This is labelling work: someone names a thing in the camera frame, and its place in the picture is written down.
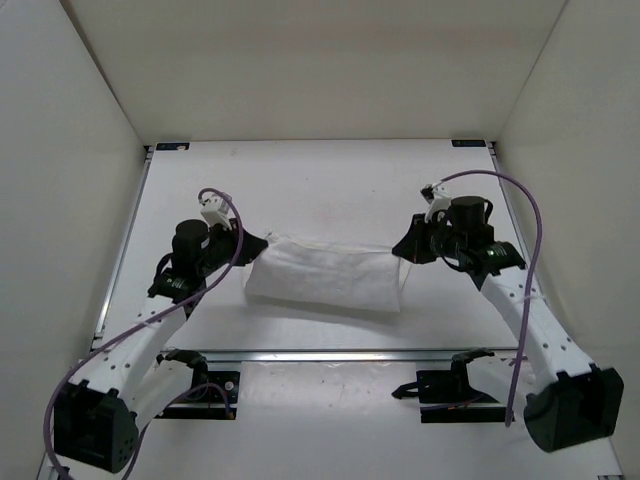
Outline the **white pleated skirt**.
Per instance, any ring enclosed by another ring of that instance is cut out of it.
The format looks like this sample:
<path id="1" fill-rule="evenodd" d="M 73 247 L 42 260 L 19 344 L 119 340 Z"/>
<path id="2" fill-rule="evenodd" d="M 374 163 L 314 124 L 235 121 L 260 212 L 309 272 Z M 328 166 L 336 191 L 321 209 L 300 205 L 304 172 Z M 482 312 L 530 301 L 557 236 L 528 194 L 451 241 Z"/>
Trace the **white pleated skirt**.
<path id="1" fill-rule="evenodd" d="M 389 246 L 301 238 L 271 232 L 244 274 L 254 297 L 374 312 L 401 310 L 408 261 Z"/>

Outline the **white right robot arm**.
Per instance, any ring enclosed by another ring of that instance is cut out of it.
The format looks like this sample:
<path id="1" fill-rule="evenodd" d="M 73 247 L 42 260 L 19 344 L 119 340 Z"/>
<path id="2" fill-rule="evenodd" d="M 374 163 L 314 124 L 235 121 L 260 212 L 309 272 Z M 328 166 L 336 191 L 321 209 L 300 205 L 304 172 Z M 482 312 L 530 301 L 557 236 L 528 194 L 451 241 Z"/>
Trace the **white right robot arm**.
<path id="1" fill-rule="evenodd" d="M 492 203 L 447 194 L 431 195 L 427 203 L 393 255 L 416 265 L 442 260 L 468 275 L 502 316 L 532 371 L 526 378 L 515 372 L 513 360 L 501 361 L 486 348 L 467 350 L 451 360 L 446 385 L 452 395 L 467 401 L 482 393 L 504 404 L 547 453 L 611 436 L 624 390 L 621 376 L 599 368 L 534 291 L 519 251 L 494 236 Z"/>

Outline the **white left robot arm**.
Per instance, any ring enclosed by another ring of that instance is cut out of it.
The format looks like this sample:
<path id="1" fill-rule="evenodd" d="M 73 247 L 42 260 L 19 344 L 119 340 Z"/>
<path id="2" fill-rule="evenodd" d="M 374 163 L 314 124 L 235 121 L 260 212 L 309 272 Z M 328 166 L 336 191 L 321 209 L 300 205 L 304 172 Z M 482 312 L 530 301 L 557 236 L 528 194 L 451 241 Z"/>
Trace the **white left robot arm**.
<path id="1" fill-rule="evenodd" d="M 131 327 L 81 360 L 54 390 L 44 421 L 51 461 L 66 457 L 119 473 L 158 414 L 177 398 L 210 390 L 206 358 L 170 349 L 168 340 L 232 268 L 251 264 L 267 246 L 237 219 L 179 223 Z"/>

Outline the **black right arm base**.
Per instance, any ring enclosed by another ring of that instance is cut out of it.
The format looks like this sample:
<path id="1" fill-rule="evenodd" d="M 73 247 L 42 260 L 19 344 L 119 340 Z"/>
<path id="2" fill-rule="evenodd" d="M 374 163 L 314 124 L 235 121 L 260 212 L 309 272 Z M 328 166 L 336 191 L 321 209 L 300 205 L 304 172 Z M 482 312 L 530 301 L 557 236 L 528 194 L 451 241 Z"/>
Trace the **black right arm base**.
<path id="1" fill-rule="evenodd" d="M 397 387 L 396 400 L 417 399 L 422 424 L 503 423 L 506 408 L 486 392 L 474 389 L 469 367 L 480 360 L 497 360 L 486 348 L 455 354 L 448 370 L 418 370 L 416 380 Z"/>

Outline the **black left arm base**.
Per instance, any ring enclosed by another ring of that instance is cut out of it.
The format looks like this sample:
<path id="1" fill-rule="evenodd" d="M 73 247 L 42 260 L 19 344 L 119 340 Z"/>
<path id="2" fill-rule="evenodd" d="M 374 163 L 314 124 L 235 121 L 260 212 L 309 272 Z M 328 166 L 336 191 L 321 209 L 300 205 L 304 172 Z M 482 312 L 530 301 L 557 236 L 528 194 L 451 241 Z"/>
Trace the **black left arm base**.
<path id="1" fill-rule="evenodd" d="M 156 357 L 159 366 L 169 362 L 181 363 L 191 369 L 191 385 L 158 418 L 219 421 L 236 419 L 241 379 L 239 371 L 211 370 L 206 357 L 192 350 L 171 350 Z"/>

